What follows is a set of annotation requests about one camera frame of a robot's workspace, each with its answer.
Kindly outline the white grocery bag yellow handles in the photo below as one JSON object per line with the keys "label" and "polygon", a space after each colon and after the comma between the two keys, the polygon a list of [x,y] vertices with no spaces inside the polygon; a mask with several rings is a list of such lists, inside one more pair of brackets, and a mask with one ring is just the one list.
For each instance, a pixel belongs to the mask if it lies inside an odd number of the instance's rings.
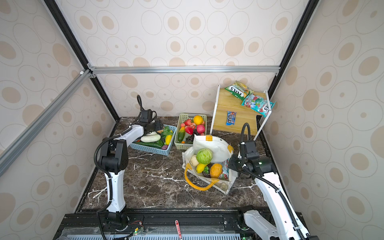
{"label": "white grocery bag yellow handles", "polygon": [[[183,153],[186,182],[199,191],[215,188],[227,195],[238,176],[229,166],[233,153],[233,147],[219,137],[195,135],[193,145]],[[188,173],[208,185],[206,187],[195,185],[189,179]]]}

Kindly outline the green cabbage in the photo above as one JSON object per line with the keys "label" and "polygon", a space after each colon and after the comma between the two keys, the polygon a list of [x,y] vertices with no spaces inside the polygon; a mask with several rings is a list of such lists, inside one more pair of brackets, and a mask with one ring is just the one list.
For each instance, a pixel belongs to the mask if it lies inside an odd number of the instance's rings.
{"label": "green cabbage", "polygon": [[196,155],[199,164],[208,165],[213,159],[213,152],[210,149],[201,149]]}

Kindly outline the long yellow fruit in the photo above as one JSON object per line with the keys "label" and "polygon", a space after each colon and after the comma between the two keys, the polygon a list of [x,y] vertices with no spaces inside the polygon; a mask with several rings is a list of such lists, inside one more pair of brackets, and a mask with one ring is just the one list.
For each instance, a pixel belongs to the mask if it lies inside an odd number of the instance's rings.
{"label": "long yellow fruit", "polygon": [[207,167],[207,165],[205,165],[205,164],[198,164],[196,166],[197,173],[198,174],[202,173],[205,170],[206,167]]}

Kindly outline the cream garlic bulb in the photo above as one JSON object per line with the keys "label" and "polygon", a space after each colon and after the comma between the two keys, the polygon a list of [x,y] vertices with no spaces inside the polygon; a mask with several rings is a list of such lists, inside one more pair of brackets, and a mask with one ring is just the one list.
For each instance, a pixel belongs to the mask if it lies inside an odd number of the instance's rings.
{"label": "cream garlic bulb", "polygon": [[198,160],[197,160],[197,155],[193,155],[190,159],[190,165],[194,168],[196,168],[199,164]]}

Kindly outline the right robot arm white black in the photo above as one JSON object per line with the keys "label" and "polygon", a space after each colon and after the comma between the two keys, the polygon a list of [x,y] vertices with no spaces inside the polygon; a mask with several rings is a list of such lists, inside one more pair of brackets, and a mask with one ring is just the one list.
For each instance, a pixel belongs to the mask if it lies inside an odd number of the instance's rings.
{"label": "right robot arm white black", "polygon": [[241,130],[238,155],[230,160],[230,169],[250,177],[261,190],[273,223],[260,211],[247,207],[241,211],[242,224],[252,229],[261,240],[318,240],[311,235],[294,211],[283,190],[276,165],[268,157],[261,157],[251,139],[251,128],[245,123]]}

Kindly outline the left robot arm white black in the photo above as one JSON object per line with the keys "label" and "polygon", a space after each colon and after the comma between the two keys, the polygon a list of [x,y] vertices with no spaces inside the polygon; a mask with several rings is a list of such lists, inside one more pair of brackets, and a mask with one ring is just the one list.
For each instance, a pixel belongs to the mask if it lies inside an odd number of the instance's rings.
{"label": "left robot arm white black", "polygon": [[154,111],[143,108],[140,96],[137,96],[137,101],[140,113],[135,121],[122,133],[103,139],[94,154],[95,165],[105,174],[107,181],[108,203],[102,211],[107,220],[119,224],[128,220],[123,213],[126,209],[124,172],[129,163],[128,145],[147,136],[150,141],[157,142],[161,139],[157,131],[164,127]]}

